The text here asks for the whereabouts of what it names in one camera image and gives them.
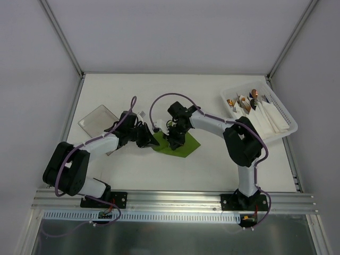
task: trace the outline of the white table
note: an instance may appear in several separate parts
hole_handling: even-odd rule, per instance
[[[99,105],[105,105],[119,117],[122,111],[130,108],[134,95],[138,98],[134,112],[148,113],[151,103],[159,95],[179,92],[189,96],[207,112],[228,117],[219,95],[220,90],[252,80],[265,78],[250,75],[87,74],[68,142],[79,143],[89,139],[78,121]],[[164,121],[170,119],[167,109],[177,100],[186,107],[191,106],[183,98],[164,97],[154,107],[154,121],[158,118]],[[144,120],[150,127],[149,117]],[[122,190],[237,189],[237,166],[230,159],[225,142],[202,130],[190,130],[190,133],[201,146],[187,158],[167,156],[151,148],[139,149],[131,142],[110,156],[102,155],[91,162],[88,176],[109,183],[112,189]],[[270,192],[295,192],[282,140],[271,143],[268,148],[269,158],[258,168],[260,186]]]

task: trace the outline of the white wall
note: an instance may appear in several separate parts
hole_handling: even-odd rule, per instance
[[[310,0],[49,0],[84,71],[267,74]]]
[[[334,254],[340,254],[339,10],[339,0],[319,2],[273,82],[299,125],[293,150],[305,192],[316,194]]]
[[[0,253],[13,254],[78,77],[37,0],[0,2]]]

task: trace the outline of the plastic bin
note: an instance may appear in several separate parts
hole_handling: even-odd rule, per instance
[[[276,108],[281,113],[282,117],[285,119],[285,121],[289,125],[289,129],[286,132],[282,132],[273,137],[264,139],[263,141],[265,143],[269,143],[277,139],[286,137],[287,135],[290,135],[291,133],[294,133],[296,130],[298,130],[298,124],[296,123],[296,121],[293,119],[293,117],[290,115],[286,107],[284,107],[284,105],[278,99],[275,93],[271,90],[271,88],[263,81],[253,81],[253,82],[243,83],[243,84],[235,85],[232,88],[226,88],[226,89],[221,90],[220,95],[222,97],[225,108],[228,111],[228,114],[231,118],[236,118],[236,116],[234,115],[232,108],[229,106],[227,99],[233,99],[237,97],[237,95],[239,96],[243,95],[247,97],[249,96],[249,92],[252,89],[256,89],[259,93],[259,96],[265,95],[270,102],[273,102],[273,104],[276,106]]]

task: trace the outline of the white basket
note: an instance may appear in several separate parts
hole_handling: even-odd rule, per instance
[[[229,106],[227,99],[233,99],[237,97],[237,94],[239,96],[243,95],[247,97],[249,96],[249,93],[251,92],[252,89],[256,89],[259,93],[259,96],[265,95],[270,102],[273,102],[273,104],[276,106],[276,108],[281,113],[282,117],[285,119],[285,121],[289,125],[289,129],[286,132],[264,139],[263,141],[265,143],[269,143],[271,141],[275,141],[282,137],[286,137],[287,135],[290,135],[291,133],[294,133],[296,130],[298,130],[298,124],[296,123],[296,121],[293,119],[293,117],[290,115],[286,107],[284,107],[284,105],[281,103],[281,101],[278,99],[275,93],[271,90],[271,88],[263,81],[248,82],[248,83],[237,85],[236,87],[226,88],[226,89],[221,90],[220,95],[222,97],[225,108],[227,109],[229,116],[231,118],[236,118],[236,116],[232,108]]]

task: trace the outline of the green cloth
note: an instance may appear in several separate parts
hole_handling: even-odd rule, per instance
[[[185,144],[177,148],[176,150],[172,150],[169,147],[169,142],[163,138],[162,132],[154,133],[154,138],[159,142],[159,146],[153,147],[153,150],[164,153],[171,156],[186,158],[192,152],[194,152],[201,144],[189,133],[185,134]]]

